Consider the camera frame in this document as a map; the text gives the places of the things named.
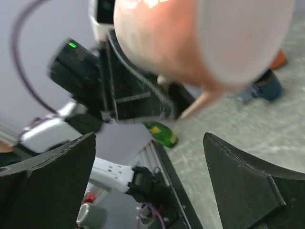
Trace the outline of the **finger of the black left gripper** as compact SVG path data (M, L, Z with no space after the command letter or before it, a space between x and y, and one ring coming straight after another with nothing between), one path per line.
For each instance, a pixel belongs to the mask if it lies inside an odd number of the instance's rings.
M202 92L201 88L176 83L171 84L168 90L168 94L173 100L179 115L181 115L202 94Z

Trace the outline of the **dark blue glazed mug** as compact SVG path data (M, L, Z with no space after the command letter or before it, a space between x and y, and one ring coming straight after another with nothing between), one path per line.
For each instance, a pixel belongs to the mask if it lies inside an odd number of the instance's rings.
M275 73L268 69L257 81L240 92L237 98L248 102L252 98L262 98L268 102L277 100L283 92L283 87Z

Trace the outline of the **pink ceramic mug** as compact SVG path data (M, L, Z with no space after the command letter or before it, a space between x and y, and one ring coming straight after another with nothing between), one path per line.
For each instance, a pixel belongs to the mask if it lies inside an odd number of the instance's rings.
M118 0L114 28L136 66L203 88L185 119L260 77L276 58L292 0Z

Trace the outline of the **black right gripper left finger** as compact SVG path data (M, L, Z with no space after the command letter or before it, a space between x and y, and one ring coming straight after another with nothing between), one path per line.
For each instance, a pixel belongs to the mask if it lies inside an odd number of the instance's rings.
M95 160L95 134L0 170L2 229L72 229Z

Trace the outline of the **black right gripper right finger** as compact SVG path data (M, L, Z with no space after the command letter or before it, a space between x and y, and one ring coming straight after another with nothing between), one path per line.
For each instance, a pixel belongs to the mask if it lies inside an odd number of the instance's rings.
M211 133L203 147L224 229L303 229L305 175L244 152Z

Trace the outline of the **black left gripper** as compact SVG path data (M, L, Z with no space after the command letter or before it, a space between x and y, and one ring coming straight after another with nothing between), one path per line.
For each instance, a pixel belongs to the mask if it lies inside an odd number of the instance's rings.
M121 123L175 120L178 109L156 76L128 60L114 30L107 32L107 42L114 119ZM74 39L66 39L53 56L49 77L77 102L106 111L100 60Z

